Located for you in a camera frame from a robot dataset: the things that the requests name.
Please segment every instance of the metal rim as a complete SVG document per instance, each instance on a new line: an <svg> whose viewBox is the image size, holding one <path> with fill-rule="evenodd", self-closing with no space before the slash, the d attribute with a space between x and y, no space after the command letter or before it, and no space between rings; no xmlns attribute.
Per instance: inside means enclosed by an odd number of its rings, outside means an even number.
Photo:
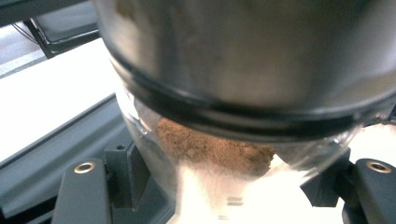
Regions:
<svg viewBox="0 0 396 224"><path fill-rule="evenodd" d="M91 161L83 162L82 164L76 166L75 173L80 175L85 174L93 170L94 167L95 167L95 163Z"/></svg>
<svg viewBox="0 0 396 224"><path fill-rule="evenodd" d="M379 161L367 161L366 165L370 169L377 171L379 173L389 174L390 172L392 172L392 170L386 164Z"/></svg>

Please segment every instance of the screw hole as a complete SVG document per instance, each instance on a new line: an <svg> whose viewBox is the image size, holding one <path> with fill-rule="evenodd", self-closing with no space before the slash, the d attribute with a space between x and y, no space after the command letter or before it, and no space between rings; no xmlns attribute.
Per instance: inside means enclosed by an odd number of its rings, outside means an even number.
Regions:
<svg viewBox="0 0 396 224"><path fill-rule="evenodd" d="M93 162L84 162L75 168L75 173L76 174L85 174L88 173L89 171L93 170L95 167L95 163Z"/></svg>
<svg viewBox="0 0 396 224"><path fill-rule="evenodd" d="M372 166L373 166L375 169L377 169L377 170L382 170L382 171L384 171L384 170L387 169L387 168L385 168L383 165L380 165L380 164L372 164Z"/></svg>
<svg viewBox="0 0 396 224"><path fill-rule="evenodd" d="M116 147L116 149L117 150L123 150L123 149L125 149L125 146L124 145L119 145L119 146Z"/></svg>
<svg viewBox="0 0 396 224"><path fill-rule="evenodd" d="M368 161L367 162L367 166L374 170L377 171L379 173L385 173L388 174L390 173L392 170L385 164L381 163L381 162L377 162L377 161Z"/></svg>

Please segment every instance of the white surface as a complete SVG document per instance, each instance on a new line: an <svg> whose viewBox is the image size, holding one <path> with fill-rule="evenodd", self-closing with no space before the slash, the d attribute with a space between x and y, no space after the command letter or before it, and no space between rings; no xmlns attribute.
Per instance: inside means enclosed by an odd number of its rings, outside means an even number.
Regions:
<svg viewBox="0 0 396 224"><path fill-rule="evenodd" d="M115 90L102 39L0 79L0 161Z"/></svg>

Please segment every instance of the powder pile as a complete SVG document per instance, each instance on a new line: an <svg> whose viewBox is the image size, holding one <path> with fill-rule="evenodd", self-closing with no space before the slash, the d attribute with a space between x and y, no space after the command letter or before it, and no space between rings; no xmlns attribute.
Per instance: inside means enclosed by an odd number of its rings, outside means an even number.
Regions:
<svg viewBox="0 0 396 224"><path fill-rule="evenodd" d="M269 169L275 150L219 138L184 127L169 119L157 125L163 151L175 162L186 162L230 175L260 177Z"/></svg>

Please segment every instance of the transparent plastic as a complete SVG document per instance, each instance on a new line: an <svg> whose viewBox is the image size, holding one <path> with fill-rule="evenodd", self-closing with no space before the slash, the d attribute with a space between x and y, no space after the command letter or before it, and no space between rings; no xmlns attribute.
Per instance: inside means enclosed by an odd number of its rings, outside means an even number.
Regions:
<svg viewBox="0 0 396 224"><path fill-rule="evenodd" d="M293 221L297 203L308 204L299 186L342 155L357 130L309 142L236 142L163 118L128 91L117 97L152 176L176 201L171 223Z"/></svg>

